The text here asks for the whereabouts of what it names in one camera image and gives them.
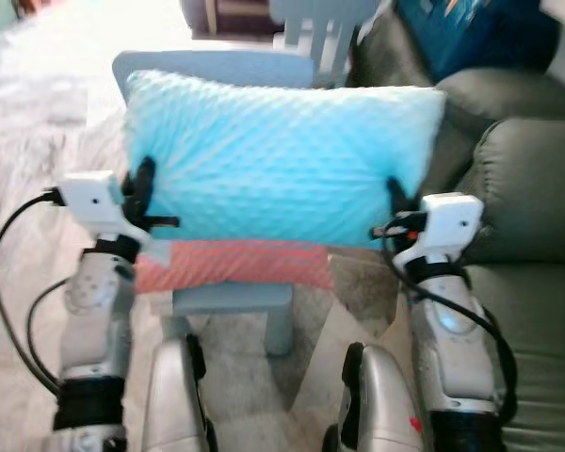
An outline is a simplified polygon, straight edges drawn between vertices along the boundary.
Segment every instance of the light blue pillow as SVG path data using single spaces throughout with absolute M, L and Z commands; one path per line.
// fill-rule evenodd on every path
M 390 176 L 415 193 L 444 110 L 435 89 L 239 88 L 133 73 L 125 141 L 156 162 L 158 238 L 259 238 L 377 248 Z

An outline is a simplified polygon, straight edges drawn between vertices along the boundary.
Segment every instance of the wire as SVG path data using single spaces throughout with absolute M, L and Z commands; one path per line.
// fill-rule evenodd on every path
M 500 329 L 498 328 L 498 324 L 496 319 L 492 315 L 492 313 L 484 308 L 485 315 L 490 319 L 490 321 L 486 320 L 485 318 L 480 317 L 479 315 L 475 314 L 474 312 L 460 306 L 459 304 L 451 301 L 450 299 L 446 299 L 441 297 L 437 294 L 429 292 L 427 289 L 421 287 L 410 278 L 408 278 L 402 271 L 397 268 L 394 260 L 392 258 L 392 254 L 390 250 L 387 248 L 387 237 L 388 232 L 391 228 L 396 226 L 403 226 L 399 221 L 392 220 L 387 223 L 386 226 L 383 228 L 382 234 L 382 254 L 383 260 L 385 264 L 392 270 L 392 272 L 400 279 L 408 288 L 414 291 L 419 296 L 423 297 L 424 299 L 430 299 L 431 301 L 435 301 L 436 303 L 440 303 L 443 306 L 450 308 L 457 313 L 464 315 L 465 317 L 469 318 L 473 322 L 475 322 L 478 326 L 483 328 L 487 333 L 490 334 L 491 337 L 496 342 L 496 350 L 498 353 L 498 360 L 500 362 L 500 367 L 502 368 L 502 374 L 505 379 L 505 383 L 507 385 L 505 398 L 503 404 L 498 412 L 498 420 L 502 425 L 505 425 L 517 412 L 517 362 L 515 361 L 515 356 L 510 349 L 510 345 L 507 340 L 504 338 Z
M 54 200 L 54 194 L 53 193 L 44 193 L 40 196 L 38 196 L 37 198 L 34 198 L 31 201 L 26 202 L 25 204 L 23 204 L 21 207 L 19 207 L 7 220 L 7 222 L 4 224 L 4 226 L 2 226 L 2 229 L 0 230 L 0 243 L 2 242 L 2 239 L 5 235 L 5 233 L 7 232 L 8 228 L 10 227 L 10 225 L 14 222 L 14 220 L 21 215 L 25 210 L 27 210 L 29 207 L 38 204 L 40 202 L 50 202 Z M 36 379 L 38 379 L 38 381 L 48 390 L 50 391 L 52 394 L 56 395 L 57 394 L 57 390 L 58 387 L 57 385 L 50 381 L 39 369 L 38 367 L 29 360 L 29 357 L 27 356 L 27 354 L 25 353 L 25 350 L 23 349 L 23 347 L 21 346 L 21 344 L 19 343 L 19 340 L 17 339 L 17 335 L 14 332 L 14 329 L 12 328 L 12 325 L 10 324 L 10 320 L 8 319 L 8 313 L 7 310 L 4 306 L 4 303 L 2 301 L 2 296 L 0 295 L 0 316 L 2 317 L 2 321 L 4 323 L 5 329 L 7 330 L 7 334 L 8 334 L 8 338 L 10 339 L 10 342 L 12 342 L 12 344 L 14 345 L 15 349 L 17 350 L 17 353 L 19 354 L 19 357 L 21 358 L 21 360 L 23 361 L 23 363 L 25 364 L 25 366 L 27 367 L 27 369 L 29 369 L 29 371 L 33 374 L 34 377 L 36 377 Z
M 58 386 L 58 379 L 55 377 L 50 370 L 44 365 L 38 352 L 36 350 L 36 344 L 34 343 L 33 338 L 33 321 L 34 315 L 36 313 L 36 309 L 38 306 L 46 299 L 46 297 L 53 291 L 57 290 L 61 285 L 65 285 L 69 278 L 65 278 L 60 280 L 59 282 L 55 282 L 53 285 L 48 287 L 44 290 L 32 303 L 31 307 L 29 308 L 29 312 L 27 313 L 27 321 L 25 324 L 25 333 L 27 336 L 27 348 L 29 348 L 29 354 L 31 355 L 31 359 L 34 361 L 38 369 L 41 371 L 44 376 L 49 379 L 51 382 L 54 383 L 55 386 Z

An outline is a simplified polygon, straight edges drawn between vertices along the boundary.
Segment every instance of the red mark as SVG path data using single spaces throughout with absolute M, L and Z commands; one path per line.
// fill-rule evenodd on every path
M 419 433 L 423 433 L 423 426 L 421 426 L 421 421 L 418 420 L 418 417 L 411 417 L 411 426 Z

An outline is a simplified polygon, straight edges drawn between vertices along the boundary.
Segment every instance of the green leather couch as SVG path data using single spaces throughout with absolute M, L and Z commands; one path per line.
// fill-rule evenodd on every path
M 465 257 L 519 366 L 508 451 L 565 452 L 565 121 L 497 123 L 459 188 L 485 203 Z
M 353 57 L 354 86 L 431 85 L 393 12 Z M 565 452 L 565 87 L 543 73 L 473 69 L 437 88 L 446 111 L 422 192 L 458 188 L 485 203 L 465 258 L 519 366 L 508 452 Z

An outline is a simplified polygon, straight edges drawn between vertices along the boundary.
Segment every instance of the pink pillow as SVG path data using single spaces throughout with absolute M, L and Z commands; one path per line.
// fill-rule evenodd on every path
M 176 241 L 169 268 L 140 258 L 139 293 L 205 284 L 296 283 L 332 290 L 327 249 L 306 242 L 268 240 Z

